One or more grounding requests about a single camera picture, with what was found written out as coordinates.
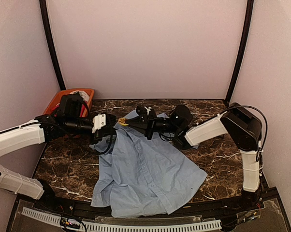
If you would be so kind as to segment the light blue shirt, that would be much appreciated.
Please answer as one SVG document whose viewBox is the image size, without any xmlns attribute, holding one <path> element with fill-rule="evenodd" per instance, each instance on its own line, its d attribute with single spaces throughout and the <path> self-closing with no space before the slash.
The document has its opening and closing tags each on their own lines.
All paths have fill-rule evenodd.
<svg viewBox="0 0 291 232">
<path fill-rule="evenodd" d="M 171 214 L 188 203 L 207 173 L 157 133 L 148 140 L 120 124 L 97 145 L 99 179 L 91 206 L 111 207 L 115 218 Z"/>
</svg>

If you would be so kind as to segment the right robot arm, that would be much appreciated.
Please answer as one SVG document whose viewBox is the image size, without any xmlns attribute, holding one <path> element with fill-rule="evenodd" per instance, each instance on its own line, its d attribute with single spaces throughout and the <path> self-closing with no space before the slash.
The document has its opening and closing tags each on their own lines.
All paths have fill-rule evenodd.
<svg viewBox="0 0 291 232">
<path fill-rule="evenodd" d="M 260 156 L 265 136 L 262 135 L 262 122 L 248 111 L 249 106 L 232 104 L 228 109 L 195 126 L 190 123 L 193 115 L 185 105 L 178 105 L 168 118 L 159 117 L 151 107 L 137 106 L 137 116 L 131 119 L 120 118 L 122 126 L 128 126 L 152 139 L 159 133 L 179 149 L 189 149 L 209 139 L 229 135 L 239 149 L 243 164 L 243 190 L 237 205 L 249 209 L 256 202 L 256 192 L 260 185 Z"/>
</svg>

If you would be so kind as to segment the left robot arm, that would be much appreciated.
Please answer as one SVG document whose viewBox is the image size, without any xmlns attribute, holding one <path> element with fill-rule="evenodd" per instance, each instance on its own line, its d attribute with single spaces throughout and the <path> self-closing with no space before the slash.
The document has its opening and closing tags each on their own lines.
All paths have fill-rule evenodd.
<svg viewBox="0 0 291 232">
<path fill-rule="evenodd" d="M 43 145 L 60 137 L 88 135 L 96 144 L 105 136 L 115 134 L 116 116 L 108 113 L 90 114 L 90 105 L 79 93 L 66 94 L 49 113 L 37 116 L 21 125 L 0 131 L 0 189 L 28 196 L 49 211 L 59 207 L 59 200 L 49 184 L 41 179 L 30 178 L 11 166 L 5 167 L 7 155 L 31 152 L 32 146 Z"/>
</svg>

